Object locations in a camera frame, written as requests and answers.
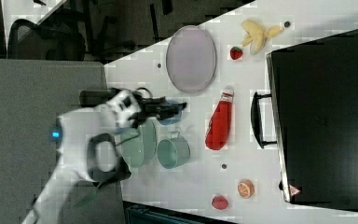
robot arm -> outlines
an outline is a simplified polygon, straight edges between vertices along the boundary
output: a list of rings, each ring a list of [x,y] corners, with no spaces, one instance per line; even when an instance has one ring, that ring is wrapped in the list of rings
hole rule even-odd
[[[60,158],[48,183],[34,202],[22,224],[54,224],[72,188],[80,180],[104,182],[112,177],[118,155],[110,161],[110,171],[99,168],[97,147],[115,149],[112,135],[137,128],[149,117],[166,119],[186,107],[186,103],[166,106],[165,98],[145,99],[137,92],[104,92],[107,99],[94,107],[80,108],[59,116],[62,133]]]

banana peel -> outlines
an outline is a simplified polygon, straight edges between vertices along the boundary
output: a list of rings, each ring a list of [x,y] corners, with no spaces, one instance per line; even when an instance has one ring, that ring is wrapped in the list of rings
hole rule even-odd
[[[255,21],[244,21],[242,28],[248,33],[241,42],[243,47],[251,44],[250,51],[252,55],[257,54],[264,47],[266,39],[275,37],[283,32],[281,26],[272,26],[267,31],[264,27]]]

red sauce bottle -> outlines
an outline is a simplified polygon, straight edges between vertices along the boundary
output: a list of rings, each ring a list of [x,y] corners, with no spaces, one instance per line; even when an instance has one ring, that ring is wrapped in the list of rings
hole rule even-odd
[[[205,138],[205,145],[211,150],[222,149],[228,140],[233,97],[234,90],[231,87],[226,87],[213,112]]]

green mug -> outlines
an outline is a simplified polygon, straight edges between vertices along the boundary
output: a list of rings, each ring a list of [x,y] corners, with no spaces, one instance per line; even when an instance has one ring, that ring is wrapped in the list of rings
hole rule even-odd
[[[158,143],[157,157],[165,169],[172,169],[185,164],[190,159],[190,147],[179,132],[172,132],[171,138]]]

white tabletop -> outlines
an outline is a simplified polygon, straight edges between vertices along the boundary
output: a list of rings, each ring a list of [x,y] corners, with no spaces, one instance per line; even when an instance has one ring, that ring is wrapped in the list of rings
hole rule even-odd
[[[66,0],[42,0],[42,2],[46,4],[44,7],[34,3],[33,0],[1,0],[6,44],[10,27],[14,21],[26,19],[35,24],[40,24]]]
[[[262,52],[249,55],[244,49],[241,61],[229,59],[229,49],[239,46],[245,32],[241,23],[254,19],[265,26],[290,21],[292,26],[267,42]],[[257,0],[200,25],[207,30],[217,52],[216,79],[206,92],[189,95],[170,82],[165,53],[170,39],[133,53],[105,66],[108,86],[135,89],[145,86],[155,96],[188,102],[183,120],[172,126],[158,125],[160,139],[173,130],[182,132],[191,148],[188,164],[167,171],[155,157],[138,174],[122,181],[123,200],[154,205],[174,211],[228,220],[235,223],[353,223],[358,213],[297,206],[285,203],[278,189],[281,180],[278,151],[261,149],[252,134],[250,107],[255,91],[269,92],[266,54],[313,39],[358,28],[358,1],[350,0]],[[235,89],[231,135],[225,149],[206,148],[207,124],[226,85]],[[263,100],[266,140],[274,139],[270,100]],[[221,164],[227,164],[222,170]],[[249,200],[237,192],[241,179],[251,179],[256,194]],[[211,207],[215,193],[227,195],[230,207]]]

